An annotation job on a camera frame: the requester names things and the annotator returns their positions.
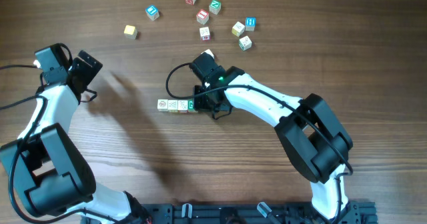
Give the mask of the red drawing wooden block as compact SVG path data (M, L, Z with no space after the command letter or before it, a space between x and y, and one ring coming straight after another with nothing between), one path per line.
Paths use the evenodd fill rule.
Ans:
M157 100L157 110L160 112L168 112L168 100L167 99L158 99Z

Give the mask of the green N wooden block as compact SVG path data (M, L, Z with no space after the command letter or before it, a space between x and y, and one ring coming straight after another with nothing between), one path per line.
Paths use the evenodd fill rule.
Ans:
M222 3L220 1L212 0L211 3L209 4L209 11L217 15L220 12L221 7L222 7Z

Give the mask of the red I wooden block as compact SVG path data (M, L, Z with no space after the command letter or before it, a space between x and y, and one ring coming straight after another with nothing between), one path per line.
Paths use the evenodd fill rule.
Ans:
M205 25L209 20L209 12L203 9L200 9L196 14L196 21L202 25Z

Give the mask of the white red picture block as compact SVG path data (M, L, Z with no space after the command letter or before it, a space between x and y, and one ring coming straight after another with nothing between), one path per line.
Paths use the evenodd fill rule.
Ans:
M211 39L209 27L201 27L199 29L199 34L202 41L207 41Z

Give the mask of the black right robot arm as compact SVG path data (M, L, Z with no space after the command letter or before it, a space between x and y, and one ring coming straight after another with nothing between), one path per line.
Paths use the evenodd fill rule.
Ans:
M306 98L277 92L237 67L225 70L203 52L189 68L201 81L196 99L213 108L242 109L270 124L290 163L312 188L312 206L325 219L338 221L348 203L343 178L353 141L330 106L318 95Z

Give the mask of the yellow sided wooden block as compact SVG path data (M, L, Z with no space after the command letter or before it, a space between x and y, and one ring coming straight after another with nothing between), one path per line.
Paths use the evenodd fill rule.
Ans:
M236 22L236 24L232 27L232 34L236 37L239 37L244 31L246 26L239 21Z

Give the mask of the green Z wooden block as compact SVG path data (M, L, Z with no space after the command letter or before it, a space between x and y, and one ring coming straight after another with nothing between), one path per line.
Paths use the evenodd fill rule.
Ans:
M194 102L193 102L193 100L188 100L187 101L187 111L189 112L189 113L196 113L197 112L197 110L195 109L195 107L194 107Z

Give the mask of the blue letter wooden block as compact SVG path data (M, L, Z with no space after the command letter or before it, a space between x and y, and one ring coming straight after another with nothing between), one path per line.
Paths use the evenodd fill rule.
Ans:
M152 21L155 21L159 17L159 11L154 5L150 5L149 7L147 7L145 9L145 12Z

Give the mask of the blue H wooden block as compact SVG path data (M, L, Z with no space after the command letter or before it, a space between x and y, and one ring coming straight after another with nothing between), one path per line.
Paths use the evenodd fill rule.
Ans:
M256 28L256 18L255 17L247 17L245 22L245 30L246 31L254 31Z

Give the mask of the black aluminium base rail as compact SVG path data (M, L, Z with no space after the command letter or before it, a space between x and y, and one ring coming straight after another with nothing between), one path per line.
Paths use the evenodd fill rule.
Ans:
M118 223L154 224L223 224L223 223L334 223L327 221L312 207L310 202L270 205L264 202L255 205L143 205L149 219L128 217ZM374 202L349 201L340 212L337 223L376 224L378 216Z

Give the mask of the plain yellowish wooden block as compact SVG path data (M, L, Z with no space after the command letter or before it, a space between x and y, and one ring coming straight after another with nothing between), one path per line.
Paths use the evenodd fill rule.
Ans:
M135 26L126 25L123 33L127 38L136 39L138 31Z

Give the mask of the white green sided block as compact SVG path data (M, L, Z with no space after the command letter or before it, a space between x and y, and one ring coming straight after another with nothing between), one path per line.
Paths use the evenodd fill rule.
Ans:
M248 36L242 37L239 40L239 46L242 51L246 51L252 47L252 40Z

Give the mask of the yellow edged wooden block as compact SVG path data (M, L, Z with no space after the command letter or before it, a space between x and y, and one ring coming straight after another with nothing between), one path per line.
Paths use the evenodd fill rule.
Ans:
M173 99L168 100L167 110L172 113L178 112L178 100L173 100Z

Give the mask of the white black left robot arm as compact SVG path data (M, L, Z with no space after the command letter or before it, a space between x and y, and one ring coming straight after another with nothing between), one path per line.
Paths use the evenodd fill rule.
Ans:
M18 138L1 146L15 212L28 223L54 223L74 214L86 223L151 223L152 216L135 197L96 182L68 136L81 95L103 65L85 51L73 58L63 43L35 56L41 84L29 99L37 106Z

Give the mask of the white red striped block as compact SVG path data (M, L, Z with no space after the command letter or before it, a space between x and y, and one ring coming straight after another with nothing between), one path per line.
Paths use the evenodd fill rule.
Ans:
M188 100L178 100L177 101L177 110L180 113L187 113L188 112Z

